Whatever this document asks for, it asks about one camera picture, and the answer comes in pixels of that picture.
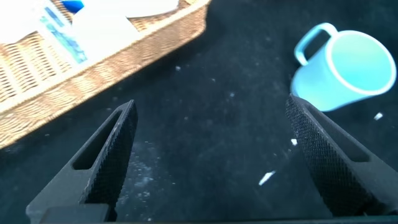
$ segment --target white item in basket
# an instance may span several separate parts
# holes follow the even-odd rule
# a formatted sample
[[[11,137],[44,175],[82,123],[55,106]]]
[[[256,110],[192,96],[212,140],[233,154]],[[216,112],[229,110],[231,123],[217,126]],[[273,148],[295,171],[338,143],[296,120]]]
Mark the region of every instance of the white item in basket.
[[[13,44],[36,31],[39,17],[34,14],[34,1],[0,1],[0,44]]]
[[[83,0],[85,6],[107,4],[116,7],[127,18],[154,16],[178,8],[179,0]]]
[[[72,29],[90,61],[110,56],[140,36],[117,9],[102,4],[84,6],[73,16]]]

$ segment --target blue mug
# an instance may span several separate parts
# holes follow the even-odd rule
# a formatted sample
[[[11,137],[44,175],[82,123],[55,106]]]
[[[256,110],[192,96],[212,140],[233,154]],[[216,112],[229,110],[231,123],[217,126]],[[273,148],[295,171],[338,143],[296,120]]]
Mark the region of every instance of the blue mug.
[[[307,60],[305,48],[323,30],[330,39]],[[385,46],[362,32],[338,32],[329,23],[319,24],[305,34],[294,55],[301,67],[290,90],[320,111],[383,94],[396,80],[396,65]]]

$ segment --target white debris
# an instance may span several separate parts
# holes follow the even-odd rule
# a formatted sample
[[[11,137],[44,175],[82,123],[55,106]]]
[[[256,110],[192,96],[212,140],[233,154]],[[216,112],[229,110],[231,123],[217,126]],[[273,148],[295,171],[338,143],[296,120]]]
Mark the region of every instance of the white debris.
[[[272,175],[274,175],[276,173],[276,171],[272,171],[272,172],[268,172],[266,173],[263,178],[260,180],[259,185],[262,186],[265,182],[267,182],[267,180],[269,180]]]
[[[290,141],[292,142],[293,146],[297,145],[297,139],[291,139]]]
[[[383,114],[378,112],[373,119],[378,120],[383,117]]]

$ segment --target black textured panel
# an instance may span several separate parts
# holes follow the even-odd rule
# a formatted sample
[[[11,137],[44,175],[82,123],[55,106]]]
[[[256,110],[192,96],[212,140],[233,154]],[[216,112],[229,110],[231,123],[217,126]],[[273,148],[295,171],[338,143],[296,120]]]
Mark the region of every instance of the black textured panel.
[[[292,124],[298,147],[303,151],[312,179],[331,212],[336,216],[361,214],[371,196],[342,158],[336,143],[322,128],[328,126],[328,129],[336,131],[333,128],[336,124],[308,102],[293,96],[287,101],[287,117]],[[323,120],[323,126],[317,121],[320,119]],[[350,149],[351,136],[345,137],[339,142],[342,145],[346,144]],[[354,155],[353,159],[363,159],[360,153],[357,155]]]
[[[104,144],[104,154],[94,172],[80,203],[106,203],[114,208],[129,163],[134,140],[137,113],[135,106],[127,105]]]

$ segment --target white paper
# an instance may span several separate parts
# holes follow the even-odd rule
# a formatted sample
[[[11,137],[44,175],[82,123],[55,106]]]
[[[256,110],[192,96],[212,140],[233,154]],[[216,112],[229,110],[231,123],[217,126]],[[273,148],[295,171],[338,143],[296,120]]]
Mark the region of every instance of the white paper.
[[[146,17],[175,10],[179,0],[83,0],[85,6],[107,4],[118,8],[127,18]]]
[[[36,31],[38,16],[34,13],[35,1],[0,1],[0,43],[13,44]]]

